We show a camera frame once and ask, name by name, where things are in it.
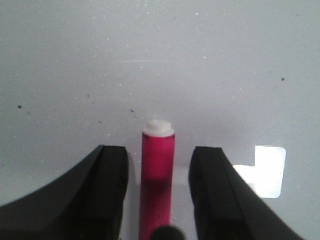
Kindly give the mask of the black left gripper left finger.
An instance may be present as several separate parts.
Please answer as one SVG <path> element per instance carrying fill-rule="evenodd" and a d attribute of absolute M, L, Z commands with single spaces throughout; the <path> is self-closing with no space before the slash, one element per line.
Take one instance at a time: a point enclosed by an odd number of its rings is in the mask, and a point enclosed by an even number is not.
<path fill-rule="evenodd" d="M 3 240 L 116 240 L 129 179 L 123 146 L 100 145 L 42 188 L 0 208 Z"/>

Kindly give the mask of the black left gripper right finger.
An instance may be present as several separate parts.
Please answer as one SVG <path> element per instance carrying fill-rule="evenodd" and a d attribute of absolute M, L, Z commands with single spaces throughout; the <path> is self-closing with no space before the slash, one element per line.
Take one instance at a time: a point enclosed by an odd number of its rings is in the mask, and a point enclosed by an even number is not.
<path fill-rule="evenodd" d="M 199 240 L 300 240 L 249 187 L 220 147 L 195 147 L 188 173 Z"/>

